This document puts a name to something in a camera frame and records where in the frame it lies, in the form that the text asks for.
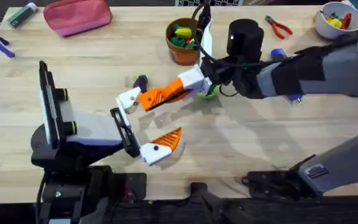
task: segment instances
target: green marker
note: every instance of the green marker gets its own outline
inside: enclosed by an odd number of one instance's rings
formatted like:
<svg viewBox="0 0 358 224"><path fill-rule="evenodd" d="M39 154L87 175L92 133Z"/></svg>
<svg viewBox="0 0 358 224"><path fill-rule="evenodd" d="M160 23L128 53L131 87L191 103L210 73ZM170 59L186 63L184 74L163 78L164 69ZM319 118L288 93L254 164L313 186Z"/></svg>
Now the green marker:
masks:
<svg viewBox="0 0 358 224"><path fill-rule="evenodd" d="M26 21L30 16L34 15L37 11L37 6L30 2L21 8L17 13L13 14L8 20L7 23L10 27L15 29L20 26L24 21Z"/></svg>

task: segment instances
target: white bowl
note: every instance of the white bowl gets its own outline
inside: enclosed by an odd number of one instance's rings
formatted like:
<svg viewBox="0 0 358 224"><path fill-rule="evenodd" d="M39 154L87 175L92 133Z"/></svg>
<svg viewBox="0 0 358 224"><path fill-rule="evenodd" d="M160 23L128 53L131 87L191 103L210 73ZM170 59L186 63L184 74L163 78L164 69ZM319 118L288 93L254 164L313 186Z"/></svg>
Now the white bowl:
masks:
<svg viewBox="0 0 358 224"><path fill-rule="evenodd" d="M341 2L329 2L321 8L323 12L331 15L334 13L339 17L343 18L347 13L352 14L352 20L349 24L349 28L347 30L338 29L329 24L323 13L317 12L315 26L318 34L327 38L327 39L335 39L344 34L351 34L358 31L358 10L354 7L341 3Z"/></svg>

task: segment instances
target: orange cup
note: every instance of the orange cup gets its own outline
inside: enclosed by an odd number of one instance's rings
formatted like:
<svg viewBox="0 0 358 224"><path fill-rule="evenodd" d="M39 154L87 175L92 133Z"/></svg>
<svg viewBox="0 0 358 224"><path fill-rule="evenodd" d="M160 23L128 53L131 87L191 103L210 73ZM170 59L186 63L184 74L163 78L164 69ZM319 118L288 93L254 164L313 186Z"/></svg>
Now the orange cup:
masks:
<svg viewBox="0 0 358 224"><path fill-rule="evenodd" d="M192 48L186 49L184 47L178 47L175 46L173 43L171 43L171 37L173 34L172 30L174 24L178 24L179 26L182 27L190 27L191 19L180 18L171 22L165 31L165 39L167 41L169 51L172 55L172 59L175 63L177 63L178 65L194 65L199 57L199 53L197 50Z"/></svg>

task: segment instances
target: black cylinder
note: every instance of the black cylinder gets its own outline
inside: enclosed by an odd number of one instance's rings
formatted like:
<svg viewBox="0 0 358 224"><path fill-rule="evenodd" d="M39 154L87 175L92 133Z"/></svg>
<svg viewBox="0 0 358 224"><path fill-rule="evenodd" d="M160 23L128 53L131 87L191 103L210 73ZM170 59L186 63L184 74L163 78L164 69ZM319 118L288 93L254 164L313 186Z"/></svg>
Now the black cylinder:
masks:
<svg viewBox="0 0 358 224"><path fill-rule="evenodd" d="M227 37L227 53L241 57L248 63L259 62L264 30L252 19L238 19L230 23Z"/></svg>
<svg viewBox="0 0 358 224"><path fill-rule="evenodd" d="M56 96L57 96L57 100L58 101L66 101L68 100L68 92L67 92L67 89L55 89L55 93L56 93Z"/></svg>
<svg viewBox="0 0 358 224"><path fill-rule="evenodd" d="M77 134L77 124L75 123L75 121L64 122L63 128L66 136Z"/></svg>

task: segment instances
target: red object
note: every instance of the red object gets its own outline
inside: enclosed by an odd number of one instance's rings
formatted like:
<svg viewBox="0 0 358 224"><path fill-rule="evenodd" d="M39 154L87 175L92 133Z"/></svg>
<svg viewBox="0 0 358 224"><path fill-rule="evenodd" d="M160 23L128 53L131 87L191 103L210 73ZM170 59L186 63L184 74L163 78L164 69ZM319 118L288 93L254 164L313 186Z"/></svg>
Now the red object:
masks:
<svg viewBox="0 0 358 224"><path fill-rule="evenodd" d="M266 16L265 20L272 26L274 34L280 38L280 39L284 39L284 36L278 31L277 28L281 28L283 29L285 32L289 33L290 35L292 35L292 30L290 28L288 28L287 26L280 24L276 21L274 21L273 18L271 18L270 16Z"/></svg>
<svg viewBox="0 0 358 224"><path fill-rule="evenodd" d="M341 29L347 30L349 28L349 25L351 24L352 20L352 14L348 13L346 14L345 18L342 20L342 26Z"/></svg>
<svg viewBox="0 0 358 224"><path fill-rule="evenodd" d="M109 24L112 15L105 0L62 0L45 7L44 18L65 37Z"/></svg>

